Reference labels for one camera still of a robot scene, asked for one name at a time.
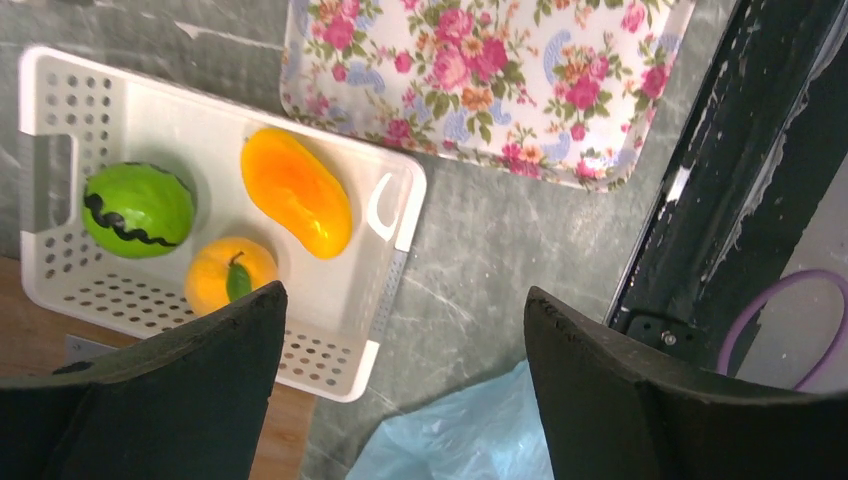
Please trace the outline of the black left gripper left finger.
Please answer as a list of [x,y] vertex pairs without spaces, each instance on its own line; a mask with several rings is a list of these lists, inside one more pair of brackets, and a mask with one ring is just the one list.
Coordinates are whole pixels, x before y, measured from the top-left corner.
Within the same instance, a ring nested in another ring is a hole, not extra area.
[[48,375],[1,382],[5,479],[246,479],[281,359],[278,281]]

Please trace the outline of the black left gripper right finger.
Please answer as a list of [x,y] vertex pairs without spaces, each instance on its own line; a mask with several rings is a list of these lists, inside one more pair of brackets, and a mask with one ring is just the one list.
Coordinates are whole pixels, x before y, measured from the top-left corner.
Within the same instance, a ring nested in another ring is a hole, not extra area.
[[524,338],[557,479],[843,479],[847,396],[732,379],[588,319],[539,287]]

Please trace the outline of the light blue cartoon plastic bag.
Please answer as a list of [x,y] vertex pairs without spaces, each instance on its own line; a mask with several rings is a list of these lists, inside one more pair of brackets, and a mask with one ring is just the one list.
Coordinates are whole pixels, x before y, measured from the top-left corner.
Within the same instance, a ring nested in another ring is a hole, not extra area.
[[528,362],[381,422],[349,479],[552,479]]

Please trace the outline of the orange peach toy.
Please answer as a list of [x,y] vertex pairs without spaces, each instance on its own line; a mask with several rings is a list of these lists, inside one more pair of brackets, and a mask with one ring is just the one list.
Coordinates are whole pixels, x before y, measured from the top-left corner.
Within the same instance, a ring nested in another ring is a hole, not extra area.
[[184,280],[184,296],[197,316],[229,305],[278,278],[273,255],[244,237],[225,237],[201,249]]

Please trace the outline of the green round fruit toy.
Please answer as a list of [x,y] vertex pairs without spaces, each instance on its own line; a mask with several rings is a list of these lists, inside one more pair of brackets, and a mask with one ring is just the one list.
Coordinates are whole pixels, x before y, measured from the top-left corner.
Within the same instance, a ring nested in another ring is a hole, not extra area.
[[87,233],[105,251],[127,259],[173,252],[191,233],[195,214],[185,183],[149,163],[104,167],[87,179],[81,198]]

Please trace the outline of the orange mango toy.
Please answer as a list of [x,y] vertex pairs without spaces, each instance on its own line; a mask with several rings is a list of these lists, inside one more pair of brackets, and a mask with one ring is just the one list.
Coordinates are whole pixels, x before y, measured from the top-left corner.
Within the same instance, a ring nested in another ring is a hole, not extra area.
[[327,260],[345,250],[353,236],[351,201],[294,136],[275,128],[256,131],[242,147],[240,168],[254,205],[310,254]]

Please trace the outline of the wooden board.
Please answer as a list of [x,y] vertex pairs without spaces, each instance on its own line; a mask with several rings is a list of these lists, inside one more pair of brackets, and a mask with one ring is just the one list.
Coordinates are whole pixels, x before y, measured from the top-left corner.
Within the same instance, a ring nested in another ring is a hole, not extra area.
[[[23,290],[20,263],[1,259],[1,374],[47,374],[64,365],[70,348],[66,337],[121,348],[137,339],[33,303]],[[316,399],[303,391],[274,385],[256,449],[252,479],[298,479]]]

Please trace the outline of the white plastic basket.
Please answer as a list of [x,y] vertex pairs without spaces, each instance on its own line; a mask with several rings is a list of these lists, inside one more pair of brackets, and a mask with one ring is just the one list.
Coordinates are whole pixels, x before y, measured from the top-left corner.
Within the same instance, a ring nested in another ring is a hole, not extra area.
[[[21,279],[36,304],[145,339],[191,321],[184,279],[207,244],[244,236],[270,251],[288,293],[277,381],[341,403],[366,390],[427,180],[410,156],[46,46],[18,63]],[[292,134],[340,181],[354,232],[320,260],[250,200],[239,157],[254,132]],[[196,205],[174,252],[130,260],[83,224],[88,178],[118,162],[174,173]]]

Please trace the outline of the floral pattern tray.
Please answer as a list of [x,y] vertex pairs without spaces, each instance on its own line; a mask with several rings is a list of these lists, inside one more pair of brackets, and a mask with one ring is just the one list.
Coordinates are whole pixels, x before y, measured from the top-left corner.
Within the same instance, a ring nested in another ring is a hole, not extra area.
[[632,175],[691,1],[293,1],[304,124],[589,191]]

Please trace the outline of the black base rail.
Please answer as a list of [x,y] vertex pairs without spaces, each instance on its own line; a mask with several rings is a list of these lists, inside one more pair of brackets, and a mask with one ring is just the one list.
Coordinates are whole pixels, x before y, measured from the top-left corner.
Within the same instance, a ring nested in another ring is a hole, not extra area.
[[846,83],[845,2],[736,5],[608,315],[612,329],[716,365],[843,163]]

